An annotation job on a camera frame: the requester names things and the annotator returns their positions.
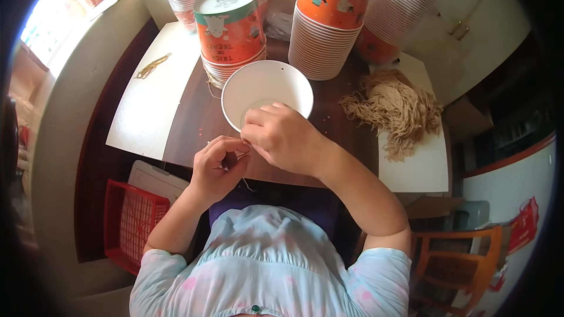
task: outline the dark wooden tabletop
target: dark wooden tabletop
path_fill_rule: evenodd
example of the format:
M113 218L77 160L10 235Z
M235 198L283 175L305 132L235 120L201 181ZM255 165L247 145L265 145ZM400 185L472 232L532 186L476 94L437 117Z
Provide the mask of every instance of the dark wooden tabletop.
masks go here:
M289 43L268 39L268 59L288 62ZM341 145L368 169L378 174L378 138L376 131L358 120L348 120L338 102L344 95L358 90L359 78L369 73L368 66L350 54L337 77L329 81L310 81L314 91L314 108L309 121L322 134ZM208 89L208 77L197 64L188 81L180 105L174 116L163 159L165 162L192 167L194 154L208 141L220 135L239 137L221 110L221 101L213 98ZM211 89L220 96L221 91ZM322 187L317 179L297 175L271 166L255 151L245 174L246 178L293 185Z

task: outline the cabinet handle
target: cabinet handle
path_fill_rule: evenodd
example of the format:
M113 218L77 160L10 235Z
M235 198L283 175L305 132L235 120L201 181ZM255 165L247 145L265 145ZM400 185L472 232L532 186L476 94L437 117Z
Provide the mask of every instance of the cabinet handle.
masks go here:
M455 28L453 28L450 32L448 32L448 34L451 35L451 36L452 36L453 34L455 34L456 30L459 29L460 25L462 25L462 21L461 21L461 20L458 20L457 25L455 26Z
M460 36L458 36L456 38L456 40L461 41L462 38L466 37L466 35L468 34L468 31L470 31L470 27L466 26L466 30L464 30L464 32L462 32L462 34Z

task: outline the red basket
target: red basket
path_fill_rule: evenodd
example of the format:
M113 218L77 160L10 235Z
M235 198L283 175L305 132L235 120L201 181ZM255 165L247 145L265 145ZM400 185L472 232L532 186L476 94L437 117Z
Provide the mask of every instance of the red basket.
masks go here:
M108 180L104 208L104 252L137 275L152 229L169 210L170 201L128 183Z

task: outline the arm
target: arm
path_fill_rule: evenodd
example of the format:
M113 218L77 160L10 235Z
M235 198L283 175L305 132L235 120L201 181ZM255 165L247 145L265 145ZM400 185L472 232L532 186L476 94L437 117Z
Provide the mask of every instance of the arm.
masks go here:
M347 151L329 141L314 176L333 191L367 233L364 250L388 247L409 255L411 230L395 195Z
M407 216L394 194L362 163L281 103L251 109L241 137L270 164L318 178L349 209L368 236L364 249L395 248L409 254Z
M237 159L236 151L250 148L238 138L219 136L194 156L190 185L151 231L143 253L154 248L186 252L201 215L233 190L246 171L250 155Z

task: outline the hand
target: hand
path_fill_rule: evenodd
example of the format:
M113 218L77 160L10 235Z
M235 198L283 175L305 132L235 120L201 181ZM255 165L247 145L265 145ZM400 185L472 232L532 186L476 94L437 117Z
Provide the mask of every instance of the hand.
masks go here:
M241 138L271 165L285 171L317 177L331 140L300 113L282 103L250 109Z
M250 155L237 159L235 152L247 153L250 147L241 139L219 136L194 156L194 172L186 192L208 209L221 201L243 178Z

